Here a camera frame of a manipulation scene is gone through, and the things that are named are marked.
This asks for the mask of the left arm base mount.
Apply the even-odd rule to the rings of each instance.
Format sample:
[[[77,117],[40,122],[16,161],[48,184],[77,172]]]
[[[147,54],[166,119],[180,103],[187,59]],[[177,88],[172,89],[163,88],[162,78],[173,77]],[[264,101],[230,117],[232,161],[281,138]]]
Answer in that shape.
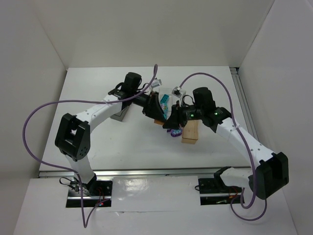
[[[75,178],[61,177],[59,183],[68,187],[67,208],[81,207],[81,193],[78,180]],[[112,206],[112,180],[100,180],[96,182],[95,188],[88,191],[83,187],[83,204],[86,208],[93,208],[99,203],[100,208]]]

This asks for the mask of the brown lego brick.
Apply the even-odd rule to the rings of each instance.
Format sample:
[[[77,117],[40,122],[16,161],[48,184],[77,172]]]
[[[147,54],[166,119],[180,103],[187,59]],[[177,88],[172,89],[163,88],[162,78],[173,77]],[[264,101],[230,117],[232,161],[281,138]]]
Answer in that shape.
[[[154,124],[157,124],[157,125],[163,125],[164,124],[164,122],[162,122],[162,121],[159,121],[159,120],[154,120]]]

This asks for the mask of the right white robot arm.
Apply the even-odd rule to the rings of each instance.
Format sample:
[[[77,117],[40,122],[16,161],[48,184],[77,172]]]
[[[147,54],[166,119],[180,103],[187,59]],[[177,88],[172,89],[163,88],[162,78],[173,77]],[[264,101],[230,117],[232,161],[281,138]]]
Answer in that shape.
[[[275,153],[262,145],[237,122],[224,107],[218,107],[207,87],[193,90],[193,103],[184,101],[182,89],[175,87],[172,94],[179,98],[172,106],[171,114],[163,128],[178,129],[189,121],[201,120],[214,133],[223,137],[250,163],[250,169],[236,169],[225,166],[214,173],[219,188],[250,188],[255,196],[265,200],[289,183],[289,162],[287,156]]]

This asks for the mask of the teal rectangular lego brick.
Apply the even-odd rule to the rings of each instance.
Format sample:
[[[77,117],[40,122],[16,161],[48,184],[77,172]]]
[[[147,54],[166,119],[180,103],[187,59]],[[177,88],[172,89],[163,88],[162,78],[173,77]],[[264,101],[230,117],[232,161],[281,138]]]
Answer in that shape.
[[[169,95],[164,94],[163,97],[162,97],[161,100],[160,100],[160,103],[161,103],[161,104],[167,104],[169,98],[170,98]]]

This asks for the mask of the teal round printed lego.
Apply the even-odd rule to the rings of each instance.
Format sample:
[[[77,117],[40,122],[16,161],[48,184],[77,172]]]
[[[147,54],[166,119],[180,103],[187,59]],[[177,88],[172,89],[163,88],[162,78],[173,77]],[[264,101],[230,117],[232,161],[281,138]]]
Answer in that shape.
[[[161,103],[161,108],[162,108],[162,111],[163,111],[163,116],[165,119],[168,118],[168,115],[170,113],[170,109],[169,109],[169,106],[167,103]]]

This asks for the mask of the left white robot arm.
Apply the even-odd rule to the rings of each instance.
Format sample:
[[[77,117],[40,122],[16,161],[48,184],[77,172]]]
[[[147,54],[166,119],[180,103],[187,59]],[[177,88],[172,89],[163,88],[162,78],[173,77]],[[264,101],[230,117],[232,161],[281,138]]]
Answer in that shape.
[[[145,94],[139,89],[141,82],[141,75],[129,72],[124,81],[108,93],[102,104],[96,104],[75,115],[67,113],[61,118],[55,145],[75,171],[77,181],[82,182],[83,187],[90,194],[96,193],[99,186],[96,174],[88,160],[90,135],[98,125],[122,113],[131,104],[141,106],[143,114],[149,118],[160,122],[166,121],[158,100],[158,93]]]

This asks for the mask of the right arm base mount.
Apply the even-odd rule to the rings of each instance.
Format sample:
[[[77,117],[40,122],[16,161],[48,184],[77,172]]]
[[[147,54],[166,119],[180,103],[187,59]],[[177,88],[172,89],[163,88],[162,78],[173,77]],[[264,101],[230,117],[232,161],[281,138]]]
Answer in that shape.
[[[204,205],[227,205],[240,203],[242,189],[239,187],[218,186],[213,178],[199,178],[194,187],[200,193],[200,203]]]

